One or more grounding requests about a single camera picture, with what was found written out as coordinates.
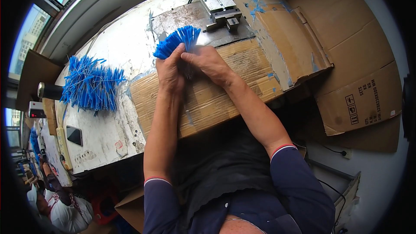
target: wall outlet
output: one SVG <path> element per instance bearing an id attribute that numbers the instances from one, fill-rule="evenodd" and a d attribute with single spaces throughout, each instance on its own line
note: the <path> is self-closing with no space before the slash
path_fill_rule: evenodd
<path id="1" fill-rule="evenodd" d="M 352 150 L 350 148 L 345 148 L 344 151 L 346 152 L 346 155 L 344 155 L 344 157 L 346 159 L 351 159 L 351 157 L 352 157 Z"/>

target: necklace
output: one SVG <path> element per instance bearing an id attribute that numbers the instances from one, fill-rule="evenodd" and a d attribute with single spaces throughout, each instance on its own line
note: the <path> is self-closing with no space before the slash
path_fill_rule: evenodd
<path id="1" fill-rule="evenodd" d="M 250 223 L 251 225 L 253 225 L 254 227 L 256 227 L 256 228 L 257 228 L 259 231 L 261 231 L 263 234 L 267 234 L 267 233 L 266 233 L 265 231 L 263 231 L 261 228 L 257 227 L 256 225 L 254 225 L 253 223 L 251 223 L 250 221 L 245 220 L 245 219 L 240 219 L 240 218 L 231 218 L 231 219 L 226 219 L 225 221 L 235 220 L 235 219 L 239 219 L 239 220 L 246 221 L 246 222 Z"/>

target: metal rod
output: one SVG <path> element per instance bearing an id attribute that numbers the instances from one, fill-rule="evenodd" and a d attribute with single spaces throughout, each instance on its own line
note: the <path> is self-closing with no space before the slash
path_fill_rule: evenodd
<path id="1" fill-rule="evenodd" d="M 324 170 L 330 171 L 331 173 L 336 174 L 336 175 L 338 175 L 338 176 L 339 176 L 339 177 L 341 177 L 341 178 L 344 178 L 344 179 L 347 179 L 347 180 L 350 180 L 350 181 L 352 181 L 352 180 L 354 180 L 354 179 L 355 179 L 355 177 L 354 177 L 354 176 L 352 176 L 352 175 L 349 175 L 349 174 L 346 174 L 346 173 L 344 173 L 344 172 L 338 171 L 337 169 L 331 168 L 331 167 L 329 167 L 329 166 L 327 166 L 327 165 L 325 165 L 325 164 L 321 164 L 321 163 L 316 162 L 316 161 L 314 161 L 314 160 L 312 160 L 312 159 L 308 159 L 308 160 L 307 160 L 307 163 L 308 163 L 308 164 L 315 165 L 315 166 L 317 166 L 317 167 L 319 167 L 319 168 L 321 168 L 321 169 L 324 169 Z"/>

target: blue plastic bristles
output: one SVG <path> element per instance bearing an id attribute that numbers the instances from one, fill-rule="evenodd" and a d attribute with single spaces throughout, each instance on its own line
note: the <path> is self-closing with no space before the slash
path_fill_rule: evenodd
<path id="1" fill-rule="evenodd" d="M 71 106 L 78 106 L 78 111 L 117 110 L 116 86 L 125 81 L 123 69 L 112 70 L 102 64 L 106 60 L 95 59 L 86 55 L 79 60 L 70 58 L 70 74 L 65 77 L 65 86 L 60 101 Z"/>
<path id="2" fill-rule="evenodd" d="M 185 50 L 189 52 L 195 45 L 200 32 L 201 29 L 197 29 L 193 26 L 178 28 L 164 41 L 159 42 L 153 56 L 164 60 L 172 54 L 174 49 L 176 49 L 180 43 L 184 43 Z"/>
<path id="3" fill-rule="evenodd" d="M 37 132 L 34 127 L 30 129 L 29 140 L 30 140 L 30 144 L 32 145 L 36 163 L 40 167 L 40 161 L 39 161 L 39 156 L 38 156 L 38 154 L 40 154 L 40 150 L 39 150 L 39 144 L 37 143 Z"/>

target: power strip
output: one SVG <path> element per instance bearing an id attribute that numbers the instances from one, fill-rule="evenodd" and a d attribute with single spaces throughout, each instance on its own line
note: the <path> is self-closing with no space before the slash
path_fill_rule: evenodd
<path id="1" fill-rule="evenodd" d="M 59 150 L 61 151 L 61 161 L 66 170 L 72 169 L 70 154 L 68 153 L 67 142 L 65 141 L 65 133 L 63 127 L 56 129 L 56 135 L 58 136 Z"/>

